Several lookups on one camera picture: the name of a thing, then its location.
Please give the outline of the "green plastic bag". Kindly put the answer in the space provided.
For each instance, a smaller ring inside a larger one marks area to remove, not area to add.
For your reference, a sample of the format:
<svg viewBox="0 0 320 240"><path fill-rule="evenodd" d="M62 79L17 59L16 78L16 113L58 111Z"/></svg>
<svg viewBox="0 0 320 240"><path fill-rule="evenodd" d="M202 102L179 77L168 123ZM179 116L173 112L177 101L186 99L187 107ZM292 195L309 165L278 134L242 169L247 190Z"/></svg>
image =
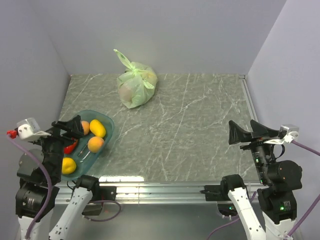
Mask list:
<svg viewBox="0 0 320 240"><path fill-rule="evenodd" d="M125 72L116 79L121 102L128 109L144 105L155 93L158 82L156 73L148 65L130 61L117 49L113 51L126 67Z"/></svg>

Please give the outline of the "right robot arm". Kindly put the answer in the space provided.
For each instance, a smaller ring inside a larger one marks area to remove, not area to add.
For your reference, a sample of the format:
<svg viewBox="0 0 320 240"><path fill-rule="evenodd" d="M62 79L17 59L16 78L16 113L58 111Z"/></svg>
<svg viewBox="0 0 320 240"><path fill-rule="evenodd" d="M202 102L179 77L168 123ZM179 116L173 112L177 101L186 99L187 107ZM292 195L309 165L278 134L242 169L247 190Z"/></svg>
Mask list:
<svg viewBox="0 0 320 240"><path fill-rule="evenodd" d="M264 186L257 189L257 197L265 225L259 222L243 179L238 175L224 176L220 194L231 200L249 240L288 240L289 231L297 218L297 201L293 191L302 188L302 168L292 160L278 161L274 147L291 143L299 136L299 127L285 124L274 130L251 120L252 131L229 121L230 145L251 152L258 179Z"/></svg>

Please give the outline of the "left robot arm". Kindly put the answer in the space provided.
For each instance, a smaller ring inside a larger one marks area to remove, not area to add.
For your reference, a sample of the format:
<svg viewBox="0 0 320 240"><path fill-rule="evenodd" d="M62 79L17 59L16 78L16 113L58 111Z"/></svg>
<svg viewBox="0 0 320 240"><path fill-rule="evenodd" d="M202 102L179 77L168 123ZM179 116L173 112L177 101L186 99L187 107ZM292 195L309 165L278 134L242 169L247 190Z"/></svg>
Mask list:
<svg viewBox="0 0 320 240"><path fill-rule="evenodd" d="M76 227L86 205L101 195L99 180L82 175L73 188L70 202L53 228L50 220L61 181L65 147L84 137L81 117L69 121L54 121L51 128L42 131L34 118L17 123L7 134L10 140L19 137L41 147L41 154L18 146L23 151L17 176L20 187L15 196L15 213L24 240L66 240Z"/></svg>

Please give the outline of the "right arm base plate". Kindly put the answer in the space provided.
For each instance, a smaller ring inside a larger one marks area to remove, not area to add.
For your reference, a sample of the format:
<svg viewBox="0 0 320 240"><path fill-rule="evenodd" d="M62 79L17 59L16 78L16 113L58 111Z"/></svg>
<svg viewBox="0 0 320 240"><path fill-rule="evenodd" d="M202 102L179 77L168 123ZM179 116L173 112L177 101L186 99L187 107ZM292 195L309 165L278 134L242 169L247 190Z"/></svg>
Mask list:
<svg viewBox="0 0 320 240"><path fill-rule="evenodd" d="M204 189L199 192L204 195L206 202L220 202L226 200L220 185L205 185Z"/></svg>

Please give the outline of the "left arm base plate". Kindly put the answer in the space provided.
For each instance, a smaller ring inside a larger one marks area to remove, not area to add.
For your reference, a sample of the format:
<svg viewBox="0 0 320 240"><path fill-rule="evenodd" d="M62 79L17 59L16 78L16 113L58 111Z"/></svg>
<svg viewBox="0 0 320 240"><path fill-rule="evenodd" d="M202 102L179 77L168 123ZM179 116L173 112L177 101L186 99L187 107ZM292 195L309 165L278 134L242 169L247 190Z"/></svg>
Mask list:
<svg viewBox="0 0 320 240"><path fill-rule="evenodd" d="M117 195L116 186L101 186L99 189L98 200L115 201Z"/></svg>

